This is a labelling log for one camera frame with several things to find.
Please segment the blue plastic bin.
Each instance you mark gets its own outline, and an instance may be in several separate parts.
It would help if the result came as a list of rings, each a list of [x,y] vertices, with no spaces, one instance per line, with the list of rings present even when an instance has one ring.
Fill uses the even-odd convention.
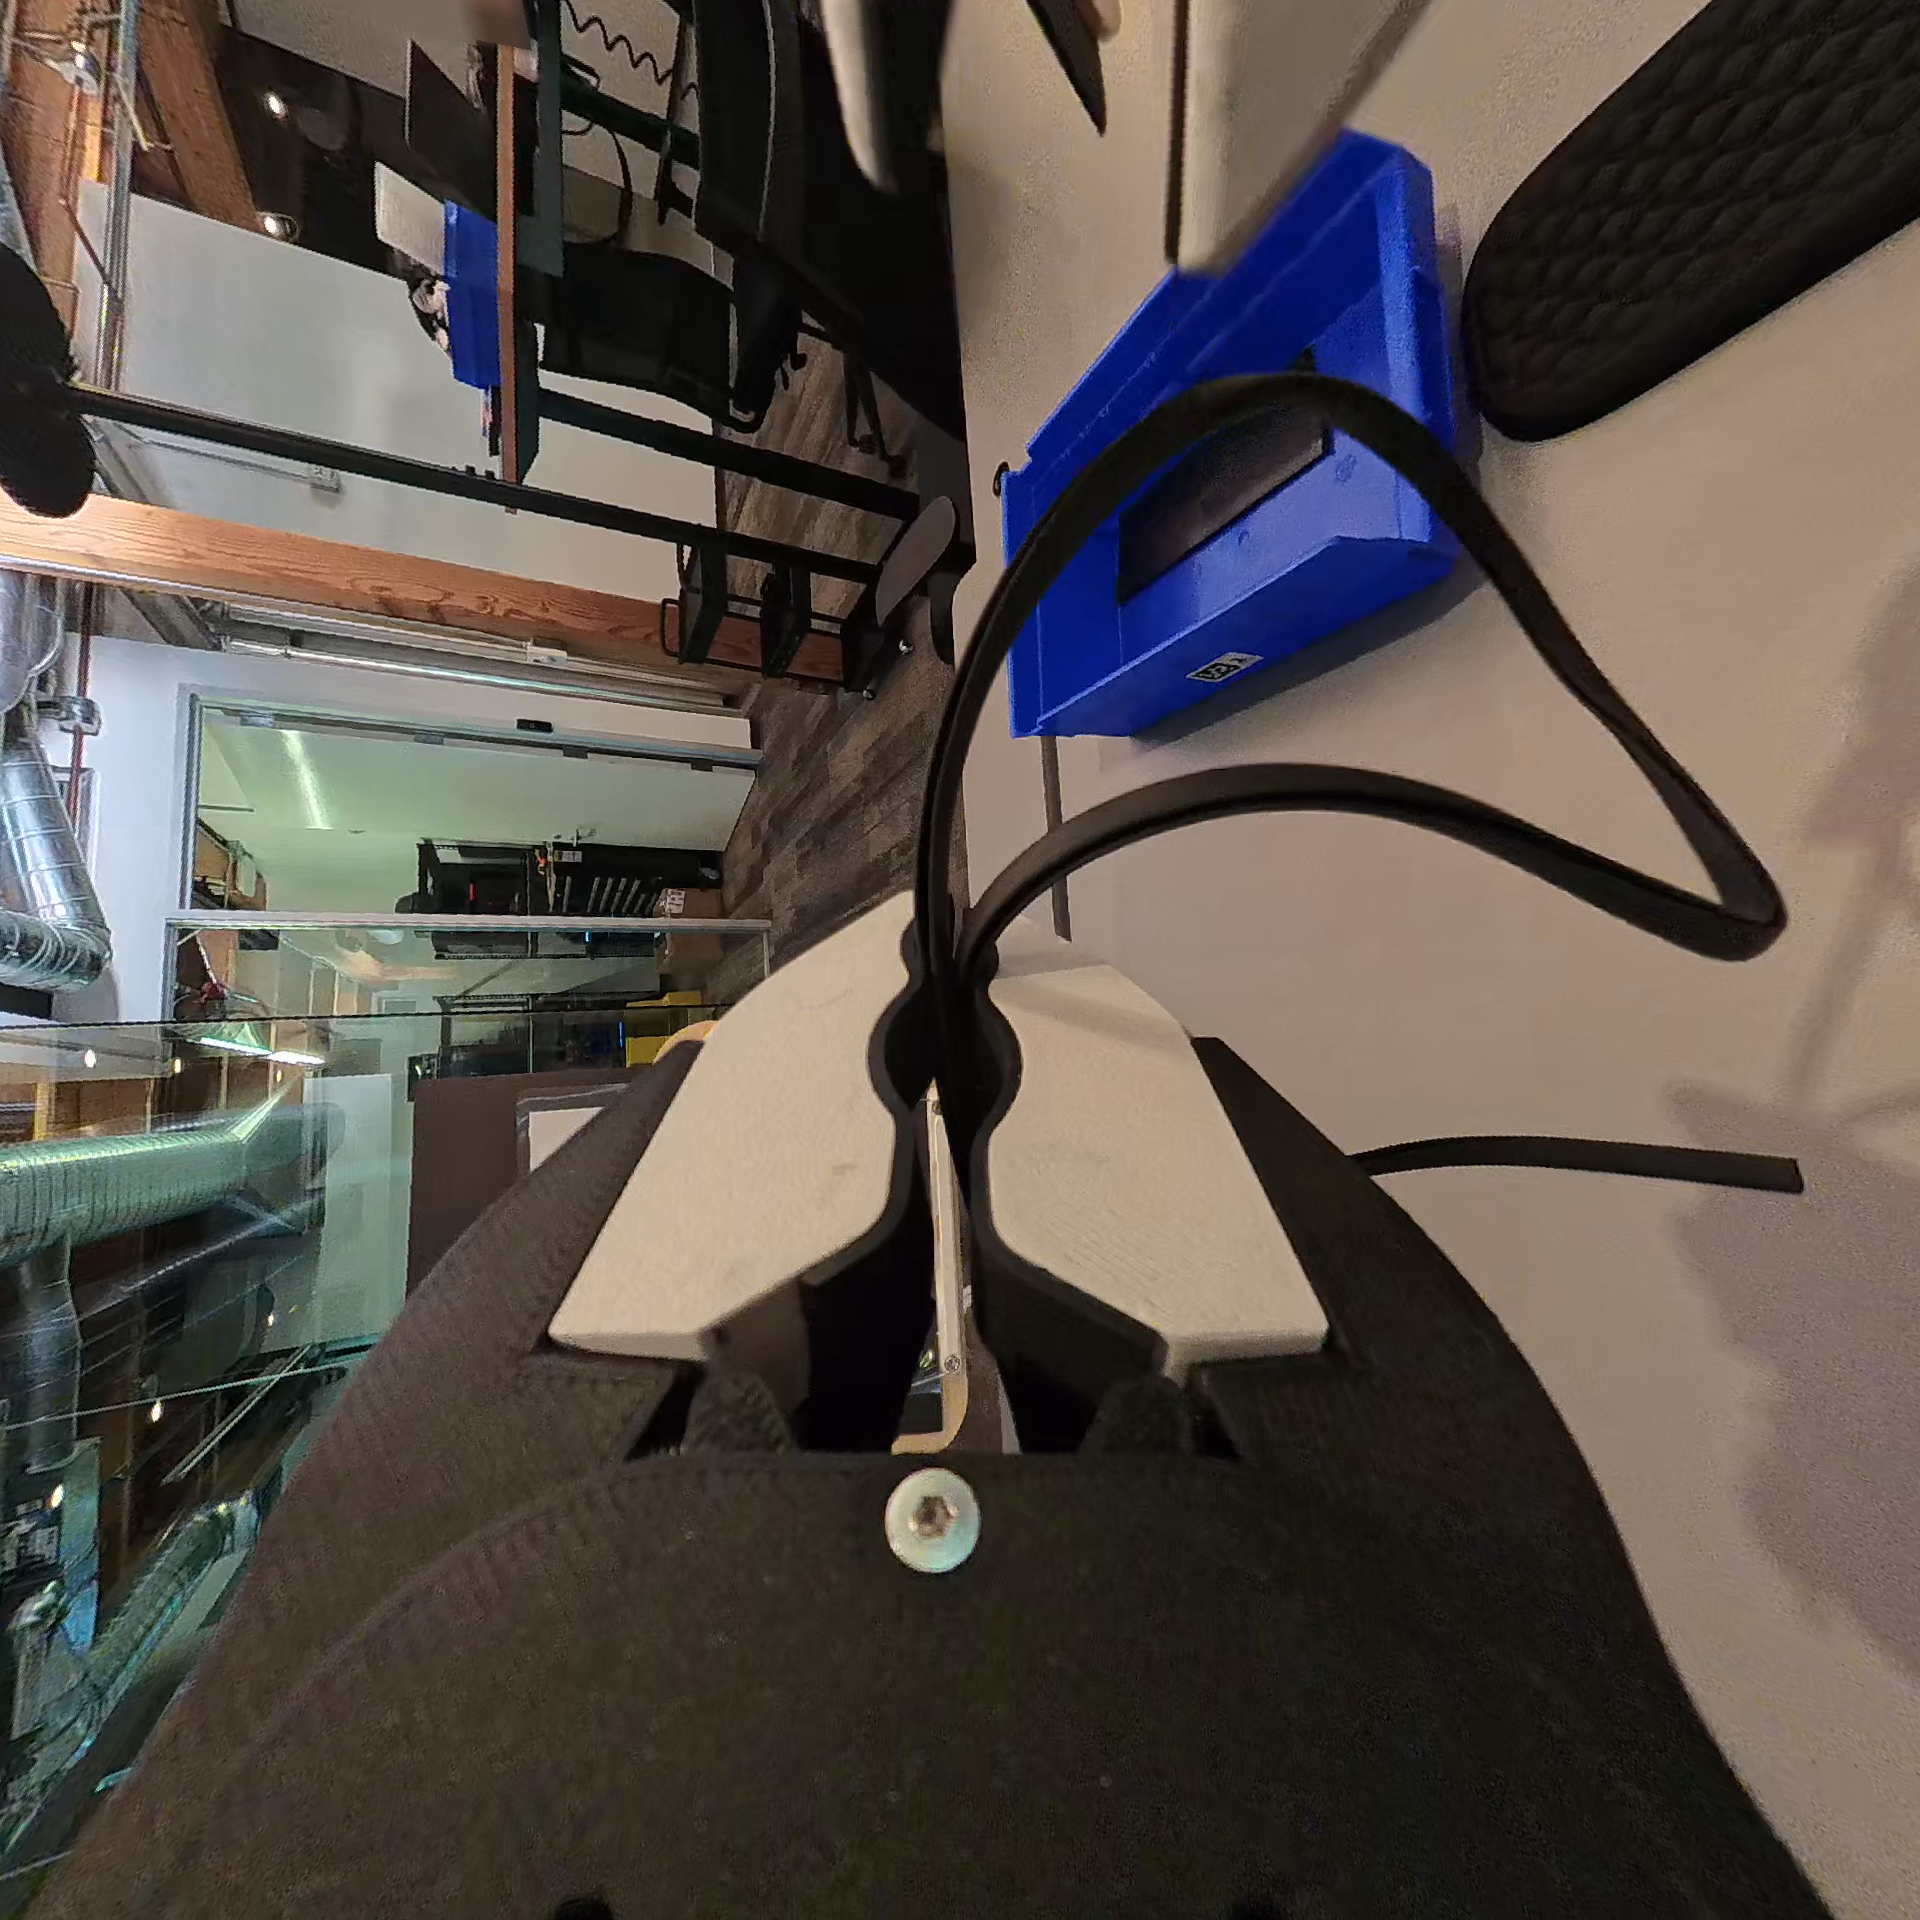
[[[1219,378],[1311,372],[1456,443],[1433,180],[1342,130],[1240,259],[1170,269],[1000,485],[1006,554],[1163,401]],[[1048,589],[1008,661],[1016,736],[1138,736],[1440,582],[1456,540],[1351,435],[1282,411],[1142,485]]]

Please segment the grey desk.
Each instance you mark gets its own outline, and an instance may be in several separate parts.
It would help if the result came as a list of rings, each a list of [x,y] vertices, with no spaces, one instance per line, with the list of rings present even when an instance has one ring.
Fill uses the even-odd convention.
[[[1351,124],[1433,176],[1450,301],[1522,178],[1697,5],[1433,5]],[[1121,5],[1099,134],[1026,5],[955,5],[952,248],[978,560],[993,475],[1163,269],[1170,5]],[[1606,1137],[1802,1162],[1799,1198],[1547,1171],[1384,1184],[1501,1313],[1673,1661],[1829,1904],[1917,1916],[1917,224],[1482,492],[1791,906],[1758,963],[1651,941],[1466,848],[1248,818],[1071,883],[1073,937],[1342,1147]],[[1213,764],[1430,779],[1699,886],[1473,568],[1142,739],[1085,810]]]

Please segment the black textured wrist rest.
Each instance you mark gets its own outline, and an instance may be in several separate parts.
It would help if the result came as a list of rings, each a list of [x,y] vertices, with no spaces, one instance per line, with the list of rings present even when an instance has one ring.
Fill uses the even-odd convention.
[[[1522,443],[1594,426],[1917,218],[1918,5],[1707,5],[1482,236],[1479,414]]]

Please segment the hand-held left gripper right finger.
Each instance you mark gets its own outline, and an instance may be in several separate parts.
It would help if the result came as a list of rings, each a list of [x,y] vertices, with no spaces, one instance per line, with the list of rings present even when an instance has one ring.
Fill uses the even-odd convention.
[[[981,1139],[984,1254],[1117,1315],[1160,1369],[1318,1354],[1329,1316],[1181,1019],[1026,918],[984,1001],[1016,1053]]]

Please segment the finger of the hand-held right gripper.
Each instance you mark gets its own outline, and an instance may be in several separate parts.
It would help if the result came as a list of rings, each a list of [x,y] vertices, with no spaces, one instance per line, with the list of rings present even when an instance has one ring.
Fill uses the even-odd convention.
[[[1426,2],[1178,2],[1168,265],[1221,275],[1307,176]]]
[[[1099,51],[1121,2],[1029,2],[1096,133],[1110,125]],[[943,104],[952,2],[821,2],[818,18],[854,160],[881,193],[919,195]]]

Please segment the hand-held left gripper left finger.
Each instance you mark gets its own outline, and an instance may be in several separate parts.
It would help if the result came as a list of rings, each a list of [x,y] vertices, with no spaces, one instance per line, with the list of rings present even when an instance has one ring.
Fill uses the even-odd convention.
[[[885,1044],[919,988],[899,893],[765,979],[706,1040],[550,1321],[574,1354],[814,1357],[857,1290],[929,1328],[926,1122]]]

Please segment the blue storage bin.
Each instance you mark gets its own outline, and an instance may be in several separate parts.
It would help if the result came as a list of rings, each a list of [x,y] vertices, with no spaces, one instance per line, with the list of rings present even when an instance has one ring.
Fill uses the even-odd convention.
[[[480,393],[501,387],[501,322],[497,314],[497,224],[461,201],[445,204],[449,362],[458,381]]]

